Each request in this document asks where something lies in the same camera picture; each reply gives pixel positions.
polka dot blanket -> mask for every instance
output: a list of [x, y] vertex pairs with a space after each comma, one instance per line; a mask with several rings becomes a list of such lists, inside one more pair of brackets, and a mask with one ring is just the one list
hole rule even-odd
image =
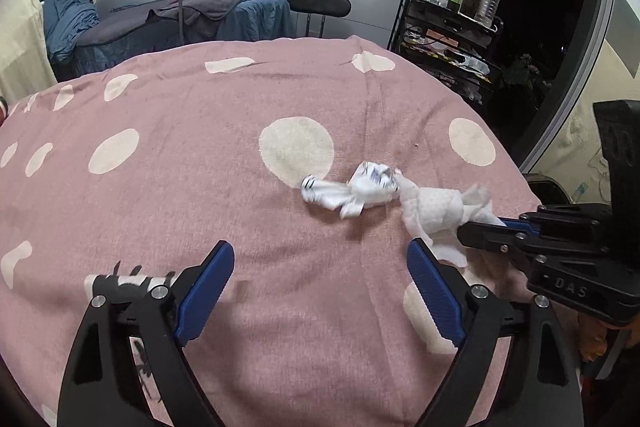
[[[0, 352], [52, 425], [87, 276], [170, 277], [219, 239], [236, 269], [185, 354], [229, 427], [412, 425], [454, 350], [412, 291], [399, 203], [340, 220], [305, 204], [300, 182], [343, 182], [373, 160], [421, 187], [484, 184], [497, 216], [538, 203], [460, 97], [356, 37], [142, 55], [10, 113]], [[503, 260], [476, 261], [473, 277], [502, 291]], [[472, 422], [488, 412], [505, 354]]]

black stool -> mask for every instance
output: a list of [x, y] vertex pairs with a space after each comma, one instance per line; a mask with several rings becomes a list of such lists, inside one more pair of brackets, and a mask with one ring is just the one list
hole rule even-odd
[[349, 0], [289, 0], [289, 5], [294, 12], [307, 13], [305, 37], [309, 36], [309, 25], [311, 24], [311, 15], [321, 15], [322, 22], [320, 25], [320, 35], [324, 32], [324, 20], [326, 16], [346, 17], [351, 12], [351, 3]]

